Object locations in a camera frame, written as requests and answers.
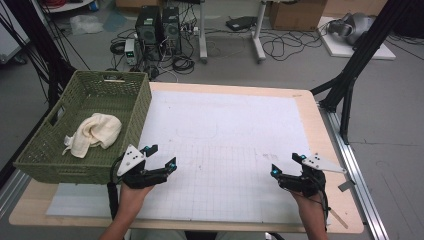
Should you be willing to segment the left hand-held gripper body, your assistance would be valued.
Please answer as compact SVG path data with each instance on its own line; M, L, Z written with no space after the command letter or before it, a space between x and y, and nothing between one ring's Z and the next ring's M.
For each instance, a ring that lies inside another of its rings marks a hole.
M162 184L167 181L169 176L165 172L165 166L160 169L147 170L145 164L148 157L143 155L142 149L138 150L135 146L129 145L117 170L117 177L132 189L143 189Z

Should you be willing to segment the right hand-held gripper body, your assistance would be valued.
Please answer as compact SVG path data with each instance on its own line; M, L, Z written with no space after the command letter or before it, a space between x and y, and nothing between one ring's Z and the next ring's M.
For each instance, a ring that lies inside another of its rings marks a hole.
M325 171L347 173L345 168L320 156L318 153L306 156L306 159L300 165L300 175L294 176L282 172L282 177L278 179L278 184L283 189L301 192L305 197L315 195L319 191L325 191Z

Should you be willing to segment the cream printed baby garment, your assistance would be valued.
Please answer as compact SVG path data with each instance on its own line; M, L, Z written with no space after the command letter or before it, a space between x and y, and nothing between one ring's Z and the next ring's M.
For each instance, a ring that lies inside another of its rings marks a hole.
M94 113L81 122L72 136L64 138L66 148L62 154L70 152L83 159L90 148L100 146L107 149L117 140L122 129L121 121L114 115Z

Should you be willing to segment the green woven basket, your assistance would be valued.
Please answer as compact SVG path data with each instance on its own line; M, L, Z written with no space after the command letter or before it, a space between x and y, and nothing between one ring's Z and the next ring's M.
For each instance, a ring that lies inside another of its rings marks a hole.
M14 166L43 183L105 184L113 162L139 144L152 94L143 72L77 71ZM64 153L64 138L94 113L122 123L111 147L94 147L80 159Z

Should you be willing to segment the person's right hand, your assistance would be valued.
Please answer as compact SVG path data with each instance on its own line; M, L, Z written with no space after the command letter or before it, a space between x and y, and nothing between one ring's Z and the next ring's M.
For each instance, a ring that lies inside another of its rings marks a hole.
M302 218L307 219L324 216L321 198L318 194L311 197L305 197L301 192L291 191L291 195L298 205L299 215Z

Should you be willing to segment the person's left hand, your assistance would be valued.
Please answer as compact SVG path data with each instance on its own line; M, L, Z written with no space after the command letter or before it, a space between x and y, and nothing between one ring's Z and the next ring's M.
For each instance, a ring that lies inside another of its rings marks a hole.
M132 189L126 184L121 185L118 215L134 219L140 212L144 200L153 186L143 189Z

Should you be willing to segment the small grey tab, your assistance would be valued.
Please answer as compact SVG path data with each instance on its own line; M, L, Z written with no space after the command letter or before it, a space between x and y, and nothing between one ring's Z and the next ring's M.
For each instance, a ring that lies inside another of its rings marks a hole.
M340 185L338 186L338 189L339 189L341 192L344 192L344 191L346 191L346 190L348 190L348 189L353 188L355 185L356 185L356 183L355 183L353 180L348 180L348 181L346 181L346 182L344 182L344 183L340 184Z

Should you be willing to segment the thin wooden stick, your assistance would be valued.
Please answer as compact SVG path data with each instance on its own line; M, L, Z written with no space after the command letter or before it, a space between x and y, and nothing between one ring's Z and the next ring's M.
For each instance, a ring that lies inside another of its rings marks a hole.
M348 229L348 224L337 214L335 210L329 208L329 213L345 228Z

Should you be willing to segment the white grid mat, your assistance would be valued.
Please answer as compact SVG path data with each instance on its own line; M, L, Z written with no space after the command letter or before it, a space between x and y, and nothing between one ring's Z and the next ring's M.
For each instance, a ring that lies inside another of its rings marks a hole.
M148 169L170 159L177 169L139 218L299 224L295 200L270 174L300 175L292 156L311 153L299 110L292 97L154 91L139 144L159 148Z

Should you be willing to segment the small white power unit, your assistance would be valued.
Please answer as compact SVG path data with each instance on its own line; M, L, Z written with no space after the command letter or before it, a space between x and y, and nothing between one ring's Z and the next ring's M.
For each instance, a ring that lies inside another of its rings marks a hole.
M134 39L125 40L124 54L126 61L130 66L135 66L138 63L138 53Z

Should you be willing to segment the white floor board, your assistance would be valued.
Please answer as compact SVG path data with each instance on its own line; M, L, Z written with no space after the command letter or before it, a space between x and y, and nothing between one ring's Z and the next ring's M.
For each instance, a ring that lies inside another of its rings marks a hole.
M350 58L353 53L353 47L336 33L328 33L328 23L332 21L332 17L322 17L317 25L317 32L332 57ZM385 45L382 44L372 57L373 60L390 60L396 59L395 54Z

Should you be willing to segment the black computer tower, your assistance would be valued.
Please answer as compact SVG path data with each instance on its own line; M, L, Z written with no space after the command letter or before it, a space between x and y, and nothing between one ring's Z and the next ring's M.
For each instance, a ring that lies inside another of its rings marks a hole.
M144 5L141 7L135 29L142 56L151 61L160 59L159 43L163 40L160 8Z
M173 55L180 55L182 53L182 47L179 8L164 8L162 12L162 24L167 52Z

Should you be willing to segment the white desk leg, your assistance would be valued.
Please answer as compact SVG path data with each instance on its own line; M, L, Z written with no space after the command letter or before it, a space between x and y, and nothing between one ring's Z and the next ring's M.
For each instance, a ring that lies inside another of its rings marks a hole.
M263 23L263 19L265 15L266 5L267 5L267 2L265 0L260 0L256 28L252 32L252 41L257 53L258 63L261 63L266 59L265 52L263 50L262 43L260 41L260 33L262 29L262 23Z
M205 36L205 0L199 0L199 9L200 9L200 27L199 27L199 55L200 60L203 64L207 63L208 53L207 53L207 43Z

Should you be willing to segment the clear plastic bag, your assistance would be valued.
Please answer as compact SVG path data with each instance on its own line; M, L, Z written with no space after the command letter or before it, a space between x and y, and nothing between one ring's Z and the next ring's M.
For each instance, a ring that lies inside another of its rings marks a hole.
M73 35L95 34L103 31L103 24L96 16L77 15L70 18Z

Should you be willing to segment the open cardboard box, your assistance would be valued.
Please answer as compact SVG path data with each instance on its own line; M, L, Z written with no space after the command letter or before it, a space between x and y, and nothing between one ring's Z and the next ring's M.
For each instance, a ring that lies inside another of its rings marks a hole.
M328 0L273 2L269 15L274 30L315 31Z

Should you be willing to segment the black flat device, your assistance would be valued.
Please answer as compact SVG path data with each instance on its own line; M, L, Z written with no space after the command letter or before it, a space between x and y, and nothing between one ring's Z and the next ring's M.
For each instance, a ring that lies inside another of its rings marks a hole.
M244 29L249 29L252 26L255 26L257 18L253 16L243 16L239 18L230 19L226 22L226 26L232 31L240 31Z

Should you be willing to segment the large tan cardboard box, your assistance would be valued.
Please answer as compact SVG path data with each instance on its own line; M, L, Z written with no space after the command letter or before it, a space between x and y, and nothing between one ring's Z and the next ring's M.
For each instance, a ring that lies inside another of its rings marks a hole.
M324 16L342 17L346 13L361 12L377 16L388 0L328 0Z

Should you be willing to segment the white round table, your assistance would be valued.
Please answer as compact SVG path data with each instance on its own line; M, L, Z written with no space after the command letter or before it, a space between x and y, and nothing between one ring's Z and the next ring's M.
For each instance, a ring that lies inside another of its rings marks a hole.
M82 2L79 2L79 3L68 2L59 7L45 6L44 9L48 10L51 13L66 12L66 11L75 10L81 7L88 6L93 1L94 0L83 0Z

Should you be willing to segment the white cabinet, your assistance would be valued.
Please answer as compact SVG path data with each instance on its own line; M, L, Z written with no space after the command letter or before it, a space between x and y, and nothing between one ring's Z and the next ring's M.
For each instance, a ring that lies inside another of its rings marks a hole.
M6 4L0 3L0 64L6 64L17 54L21 47L1 21L11 26L17 32L18 37L25 43L29 42L29 38Z

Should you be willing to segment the aluminium rail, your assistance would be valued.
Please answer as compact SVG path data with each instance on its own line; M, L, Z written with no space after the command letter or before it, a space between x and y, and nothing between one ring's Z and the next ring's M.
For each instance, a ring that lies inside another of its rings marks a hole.
M0 220L4 218L11 206L26 189L31 177L21 170L15 170L0 188Z
M355 200L360 206L360 215L367 232L373 240L390 240L387 230L373 201L367 183L350 144L346 144L339 133L341 121L336 113L320 109L321 116L328 127L328 133L335 140L336 152L348 172L348 179L354 182Z

